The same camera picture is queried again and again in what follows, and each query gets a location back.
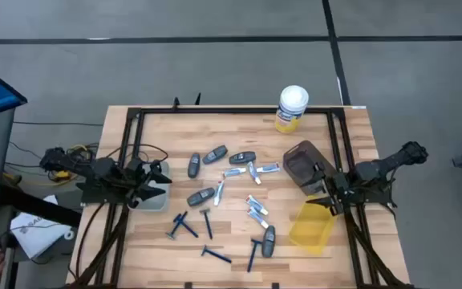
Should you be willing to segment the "Lysol wipes canister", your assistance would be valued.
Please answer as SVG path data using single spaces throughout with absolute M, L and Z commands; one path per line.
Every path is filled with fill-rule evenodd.
M 293 132 L 298 127 L 309 101 L 307 90 L 298 85 L 285 87 L 280 95 L 275 127 L 279 132 Z

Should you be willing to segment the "white printed paper sheet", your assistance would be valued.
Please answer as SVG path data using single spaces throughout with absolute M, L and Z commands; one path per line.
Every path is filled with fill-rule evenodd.
M 75 236 L 70 226 L 28 213 L 12 219 L 10 232 L 30 259 L 41 255 L 58 240 L 72 240 Z

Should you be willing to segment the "blue disposable razor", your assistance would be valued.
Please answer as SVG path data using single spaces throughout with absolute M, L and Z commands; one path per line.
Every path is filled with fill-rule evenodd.
M 227 258 L 226 256 L 224 256 L 223 254 L 219 254 L 213 250 L 210 250 L 206 245 L 203 246 L 202 248 L 202 252 L 201 252 L 201 256 L 205 256 L 205 255 L 211 255 L 215 258 L 218 258 L 226 263 L 231 263 L 232 260 L 230 258 Z
M 182 225 L 188 232 L 190 232 L 195 238 L 198 238 L 199 235 L 188 225 L 184 222 Z
M 208 231 L 209 238 L 212 239 L 213 232 L 212 232 L 212 228 L 211 228 L 210 221 L 209 221 L 209 211 L 210 211 L 210 208 L 205 208 L 205 209 L 200 210 L 200 213 L 204 216 L 205 225 Z
M 168 236 L 168 238 L 170 238 L 171 240 L 174 240 L 175 239 L 175 233 L 177 231 L 177 229 L 184 224 L 184 219 L 186 217 L 186 215 L 188 214 L 187 211 L 183 212 L 182 214 L 178 214 L 174 220 L 173 220 L 173 223 L 174 223 L 174 227 L 166 233 L 166 235 Z
M 257 247 L 260 246 L 260 245 L 262 244 L 261 241 L 256 240 L 256 239 L 254 239 L 254 238 L 251 238 L 250 241 L 252 242 L 252 250 L 251 250 L 251 254 L 250 254 L 249 262 L 248 262 L 248 266 L 247 266 L 247 272 L 248 272 L 248 273 L 250 273 L 251 270 L 252 270 L 253 261 L 254 261 L 254 258 L 255 258 L 255 254 L 256 254 Z

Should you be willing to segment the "smoky dark translucent bin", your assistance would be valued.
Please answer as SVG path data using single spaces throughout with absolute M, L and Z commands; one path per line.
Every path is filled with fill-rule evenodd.
M 326 178 L 320 181 L 314 181 L 312 179 L 314 164 L 317 161 L 326 164 L 326 177 L 330 177 L 337 173 L 335 167 L 308 140 L 300 142 L 283 155 L 282 164 L 284 170 L 306 196 L 316 193 L 327 193 Z

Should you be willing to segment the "yellow translucent plastic bin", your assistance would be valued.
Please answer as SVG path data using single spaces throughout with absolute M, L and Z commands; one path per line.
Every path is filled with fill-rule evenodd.
M 308 197 L 306 201 L 316 199 L 316 197 Z M 290 228 L 289 240 L 311 254 L 321 255 L 337 217 L 333 216 L 326 207 L 306 201 Z

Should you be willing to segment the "dark grey car key fob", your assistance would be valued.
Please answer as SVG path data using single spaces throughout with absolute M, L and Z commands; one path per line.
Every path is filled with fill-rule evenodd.
M 200 154 L 199 153 L 194 153 L 189 160 L 188 163 L 188 177 L 191 179 L 194 179 L 197 177 L 199 171 L 200 171 Z
M 261 254 L 264 258 L 271 258 L 274 253 L 276 230 L 274 226 L 268 226 L 263 235 Z
M 229 158 L 231 165 L 247 164 L 248 162 L 256 160 L 256 153 L 253 151 L 244 151 L 236 153 Z
M 205 165 L 212 164 L 213 162 L 219 161 L 221 158 L 223 158 L 228 152 L 228 149 L 226 148 L 225 145 L 220 145 L 207 153 L 202 161 Z
M 199 190 L 187 198 L 187 203 L 190 207 L 199 206 L 208 201 L 216 193 L 214 188 L 206 188 Z

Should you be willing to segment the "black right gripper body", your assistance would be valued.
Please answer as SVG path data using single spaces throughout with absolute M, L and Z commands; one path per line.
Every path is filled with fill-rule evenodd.
M 351 185 L 344 172 L 338 172 L 326 179 L 328 194 L 334 202 L 347 204 L 354 195 L 351 192 Z

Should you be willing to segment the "black desk beam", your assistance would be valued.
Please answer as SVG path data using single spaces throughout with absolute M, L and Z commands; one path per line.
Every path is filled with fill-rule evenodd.
M 82 217 L 81 213 L 74 210 L 44 201 L 24 193 L 20 189 L 8 186 L 3 186 L 0 189 L 0 205 L 12 206 L 17 211 L 73 227 L 79 226 Z

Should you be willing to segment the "light grey plastic bin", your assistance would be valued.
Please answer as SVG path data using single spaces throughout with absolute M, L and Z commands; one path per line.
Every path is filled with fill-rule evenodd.
M 142 212 L 161 212 L 168 206 L 170 185 L 169 166 L 165 161 L 154 160 L 143 165 L 144 173 L 138 178 L 138 185 L 128 206 Z

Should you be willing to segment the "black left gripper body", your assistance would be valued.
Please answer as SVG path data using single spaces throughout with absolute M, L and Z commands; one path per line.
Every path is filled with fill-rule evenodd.
M 132 188 L 127 194 L 129 208 L 136 208 L 141 203 L 136 200 L 136 192 L 141 185 L 148 185 L 149 165 L 140 158 L 132 158 L 126 166 L 125 171 L 133 182 Z

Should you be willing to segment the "black aluminium table frame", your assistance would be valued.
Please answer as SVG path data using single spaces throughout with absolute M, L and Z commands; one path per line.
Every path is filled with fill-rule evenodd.
M 141 152 L 150 162 L 169 165 L 172 184 L 165 211 L 142 212 L 121 203 L 86 204 L 72 255 L 73 275 L 68 289 L 140 288 L 330 288 L 415 289 L 410 283 L 395 219 L 384 206 L 367 203 L 348 206 L 337 215 L 321 255 L 311 254 L 289 240 L 290 228 L 308 197 L 283 168 L 283 155 L 304 140 L 310 141 L 335 167 L 347 173 L 378 152 L 365 108 L 308 107 L 293 132 L 275 127 L 274 106 L 111 106 L 99 142 L 99 157 L 111 157 L 120 168 Z M 227 154 L 205 165 L 203 157 L 220 145 Z M 244 151 L 256 153 L 255 168 L 278 163 L 281 170 L 259 173 L 257 185 L 247 164 L 231 165 L 229 158 Z M 188 177 L 188 163 L 200 154 L 200 171 Z M 244 167 L 243 174 L 224 177 L 228 169 Z M 215 194 L 190 207 L 193 193 L 224 181 L 221 202 Z M 267 210 L 262 218 L 274 226 L 276 241 L 271 258 L 257 247 L 253 267 L 247 272 L 251 238 L 262 242 L 265 230 L 248 214 L 245 199 L 252 195 Z M 200 210 L 210 208 L 210 239 Z M 178 214 L 195 238 L 180 226 L 175 239 L 166 235 Z M 210 250 L 232 260 L 226 263 Z

